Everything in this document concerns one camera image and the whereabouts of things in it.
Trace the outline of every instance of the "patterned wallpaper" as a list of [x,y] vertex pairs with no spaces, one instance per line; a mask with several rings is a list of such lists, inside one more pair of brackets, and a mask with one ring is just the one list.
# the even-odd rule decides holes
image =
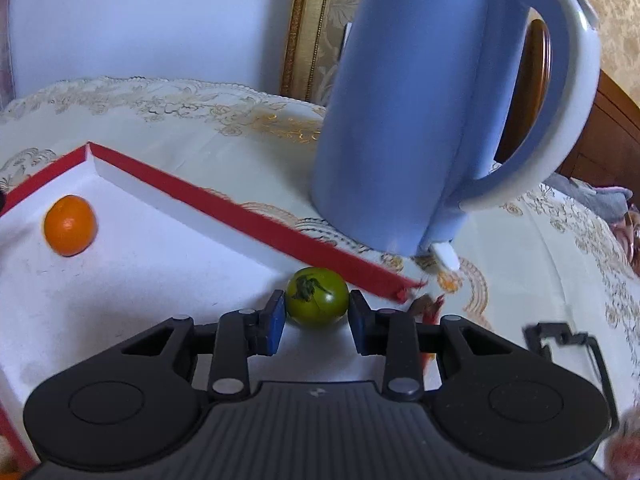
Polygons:
[[[311,101],[326,104],[344,27],[359,0],[328,0],[321,29]],[[640,0],[589,0],[600,16],[602,69],[640,105]]]

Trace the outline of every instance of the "green tomato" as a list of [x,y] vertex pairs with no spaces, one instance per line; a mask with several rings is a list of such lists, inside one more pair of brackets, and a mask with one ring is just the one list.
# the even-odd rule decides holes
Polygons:
[[300,269],[287,284],[287,313],[304,326],[324,326],[344,316],[349,289],[340,274],[321,267]]

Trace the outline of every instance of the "gray cloth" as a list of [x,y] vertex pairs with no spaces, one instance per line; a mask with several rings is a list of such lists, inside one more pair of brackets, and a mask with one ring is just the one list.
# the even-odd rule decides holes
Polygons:
[[590,209],[605,222],[621,221],[628,211],[627,201],[633,193],[625,187],[592,187],[576,178],[553,173],[544,182]]

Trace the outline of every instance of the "table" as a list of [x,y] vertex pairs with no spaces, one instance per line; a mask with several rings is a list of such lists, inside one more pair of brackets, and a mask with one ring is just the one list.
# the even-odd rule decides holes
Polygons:
[[[92,140],[424,280],[418,294],[445,294],[444,314],[462,314],[516,343],[524,342],[524,325],[541,320],[565,320],[573,330],[593,333],[620,411],[640,400],[640,280],[603,221],[540,185],[501,208],[470,215],[454,241],[460,272],[438,270],[428,257],[371,250],[333,229],[308,198],[323,117],[317,105],[234,84],[60,82],[0,114],[0,189],[13,189]],[[0,341],[0,355],[7,351]],[[554,357],[599,384],[583,349]]]

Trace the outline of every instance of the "blue kettle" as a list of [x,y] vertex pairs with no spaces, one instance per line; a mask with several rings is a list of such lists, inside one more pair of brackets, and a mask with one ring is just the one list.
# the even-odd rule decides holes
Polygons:
[[[552,63],[535,124],[489,174],[533,7]],[[586,0],[361,0],[322,126],[312,199],[335,228],[379,251],[458,260],[466,215],[539,184],[564,160],[600,74]]]

